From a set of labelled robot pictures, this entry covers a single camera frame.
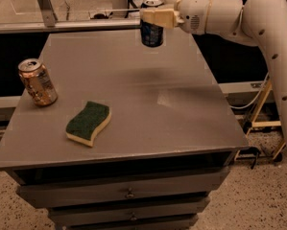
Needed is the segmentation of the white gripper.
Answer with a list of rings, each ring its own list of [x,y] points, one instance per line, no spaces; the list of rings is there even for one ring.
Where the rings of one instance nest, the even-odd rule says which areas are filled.
[[[173,29],[180,26],[192,35],[205,33],[211,0],[160,0],[161,5],[173,9],[149,8],[140,10],[140,19],[158,27]]]

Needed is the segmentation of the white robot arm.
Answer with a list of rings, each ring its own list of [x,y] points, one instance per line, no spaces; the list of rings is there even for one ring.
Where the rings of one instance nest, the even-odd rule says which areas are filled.
[[[148,0],[140,19],[166,29],[221,38],[261,51],[287,148],[287,1]]]

